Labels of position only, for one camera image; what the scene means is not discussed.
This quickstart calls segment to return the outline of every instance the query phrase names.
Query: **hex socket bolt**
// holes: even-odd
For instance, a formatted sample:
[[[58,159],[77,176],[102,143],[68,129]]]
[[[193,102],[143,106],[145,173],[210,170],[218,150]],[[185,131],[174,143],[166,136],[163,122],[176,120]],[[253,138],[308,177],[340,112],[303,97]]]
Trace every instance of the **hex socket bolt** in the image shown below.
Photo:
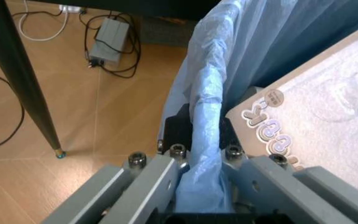
[[[225,149],[225,156],[229,161],[240,159],[243,155],[244,151],[239,146],[229,145]]]
[[[128,156],[128,163],[130,168],[144,168],[146,166],[146,154],[142,152],[134,152]]]
[[[174,159],[186,158],[186,147],[182,144],[174,144],[169,148],[169,156]]]
[[[269,155],[269,158],[282,168],[286,168],[288,164],[287,158],[281,154],[271,154]]]

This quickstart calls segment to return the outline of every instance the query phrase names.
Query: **power strip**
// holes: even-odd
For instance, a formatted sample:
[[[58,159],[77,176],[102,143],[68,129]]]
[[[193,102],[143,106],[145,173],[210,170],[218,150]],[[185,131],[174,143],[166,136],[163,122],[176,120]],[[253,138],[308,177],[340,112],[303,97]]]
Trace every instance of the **power strip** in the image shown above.
[[[78,6],[65,6],[65,5],[59,5],[59,9],[65,13],[67,10],[69,13],[80,13],[81,7]]]

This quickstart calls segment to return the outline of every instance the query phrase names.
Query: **black plastic part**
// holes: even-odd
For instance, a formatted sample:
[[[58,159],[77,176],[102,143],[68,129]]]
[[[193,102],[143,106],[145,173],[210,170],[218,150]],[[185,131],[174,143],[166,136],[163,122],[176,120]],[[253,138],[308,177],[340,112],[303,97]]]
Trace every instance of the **black plastic part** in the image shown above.
[[[0,0],[0,68],[51,147],[61,148],[45,98],[4,0]]]
[[[228,145],[240,146],[240,142],[234,132],[232,123],[223,117],[219,121],[220,141],[219,148],[225,149]],[[178,114],[165,120],[163,154],[174,144],[182,144],[187,150],[192,146],[193,125],[190,122],[189,104],[184,104]]]
[[[146,224],[292,224],[284,214],[256,217],[242,213],[153,213]]]
[[[174,144],[182,144],[187,150],[192,147],[193,125],[190,122],[189,104],[184,104],[178,114],[165,120],[163,154]]]
[[[198,21],[220,0],[37,0],[68,6],[80,6],[136,15],[163,16]]]
[[[219,148],[224,149],[229,145],[241,148],[240,141],[234,132],[232,122],[228,118],[221,118],[219,122],[220,141]]]

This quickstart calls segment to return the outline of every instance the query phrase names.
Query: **gray power adapter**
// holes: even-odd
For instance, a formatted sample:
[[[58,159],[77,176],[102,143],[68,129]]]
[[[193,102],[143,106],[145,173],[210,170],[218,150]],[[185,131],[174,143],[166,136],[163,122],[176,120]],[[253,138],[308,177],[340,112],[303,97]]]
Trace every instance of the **gray power adapter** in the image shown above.
[[[100,41],[95,41],[93,44],[92,49],[89,52],[89,59],[97,61],[99,64],[118,66],[121,53],[109,48],[109,46],[119,51],[123,51],[128,29],[128,23],[109,18],[104,19],[99,32],[96,35],[96,39]]]

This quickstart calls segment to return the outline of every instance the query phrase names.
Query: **gray metal frame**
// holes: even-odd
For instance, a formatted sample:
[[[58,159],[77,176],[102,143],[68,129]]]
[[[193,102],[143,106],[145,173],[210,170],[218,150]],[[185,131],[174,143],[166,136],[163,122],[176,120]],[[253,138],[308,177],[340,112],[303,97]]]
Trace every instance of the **gray metal frame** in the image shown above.
[[[140,224],[145,223],[155,209],[165,211],[174,195],[178,172],[173,158],[156,155],[100,224]]]
[[[120,197],[133,181],[130,171],[105,166],[73,195],[63,202],[43,224],[89,224],[102,218],[102,213]]]

